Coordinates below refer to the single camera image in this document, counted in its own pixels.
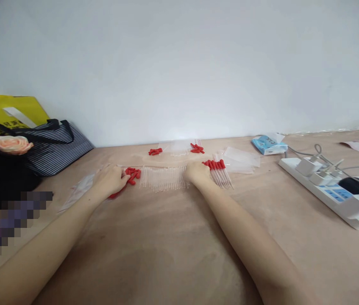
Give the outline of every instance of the blue tissue package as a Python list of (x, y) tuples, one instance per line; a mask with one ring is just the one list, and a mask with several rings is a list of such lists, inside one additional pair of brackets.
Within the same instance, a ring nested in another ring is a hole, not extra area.
[(287, 144), (283, 142), (276, 143), (268, 136), (256, 137), (251, 141), (263, 155), (275, 155), (288, 150)]

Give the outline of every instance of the pink flower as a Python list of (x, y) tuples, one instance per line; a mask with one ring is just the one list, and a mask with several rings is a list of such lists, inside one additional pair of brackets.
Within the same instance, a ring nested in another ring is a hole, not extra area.
[(0, 150), (12, 155), (23, 155), (33, 147), (23, 136), (0, 136)]

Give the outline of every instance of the charging cable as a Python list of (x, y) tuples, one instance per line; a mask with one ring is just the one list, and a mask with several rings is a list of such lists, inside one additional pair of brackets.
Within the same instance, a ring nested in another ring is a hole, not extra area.
[(342, 171), (342, 173), (345, 174), (346, 176), (348, 176), (348, 177), (350, 177), (350, 178), (356, 180), (357, 182), (359, 182), (359, 179), (358, 179), (358, 178), (353, 177), (352, 175), (349, 175), (348, 173), (346, 173), (346, 172), (344, 171), (344, 170), (346, 170), (346, 169), (359, 168), (359, 166), (352, 166), (352, 167), (347, 167), (347, 168), (344, 168), (344, 169), (340, 169), (340, 168), (338, 167), (338, 165), (341, 163), (341, 161), (338, 162), (337, 165), (334, 165), (333, 162), (331, 162), (328, 158), (326, 158), (326, 157), (322, 154), (322, 146), (321, 146), (320, 144), (316, 143), (316, 144), (314, 145), (314, 148), (315, 148), (315, 150), (316, 150), (316, 152), (317, 152), (316, 155), (315, 155), (315, 154), (311, 154), (311, 153), (307, 153), (307, 152), (306, 152), (306, 153), (305, 153), (305, 152), (299, 152), (299, 151), (293, 149), (292, 147), (290, 147), (290, 146), (288, 145), (288, 149), (292, 150), (292, 151), (295, 152), (296, 154), (299, 154), (299, 155), (308, 155), (308, 156), (312, 156), (312, 157), (313, 157), (313, 156), (317, 156), (317, 157), (319, 157), (319, 159), (321, 159), (321, 160), (323, 160), (324, 162), (330, 164), (331, 166), (335, 166), (335, 169), (336, 169), (336, 170)]

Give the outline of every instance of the table surface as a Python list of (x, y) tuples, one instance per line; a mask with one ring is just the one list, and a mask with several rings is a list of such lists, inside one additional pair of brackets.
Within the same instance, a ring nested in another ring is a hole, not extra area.
[[(206, 154), (149, 156), (155, 144), (97, 148), (37, 190), (53, 202), (31, 227), (3, 247), (0, 264), (56, 217), (71, 187), (111, 159), (123, 165), (180, 166), (207, 160), (226, 146), (258, 153), (252, 137), (203, 140)], [(289, 135), (284, 142), (314, 152), (319, 143), (332, 160), (359, 166), (359, 152), (339, 144), (359, 131)], [(249, 211), (291, 258), (324, 304), (359, 304), (359, 231), (285, 172), (283, 156), (262, 156), (254, 174), (230, 174), (225, 190)], [(102, 204), (34, 304), (262, 304), (251, 277), (200, 193), (154, 193), (128, 186)]]

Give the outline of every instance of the black and white striped bag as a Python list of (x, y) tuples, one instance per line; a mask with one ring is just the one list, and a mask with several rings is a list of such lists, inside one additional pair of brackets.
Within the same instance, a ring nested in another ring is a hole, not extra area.
[(9, 129), (0, 124), (4, 134), (24, 136), (34, 143), (22, 157), (26, 158), (25, 165), (42, 177), (56, 175), (94, 148), (68, 121), (47, 121), (47, 124), (23, 129)]

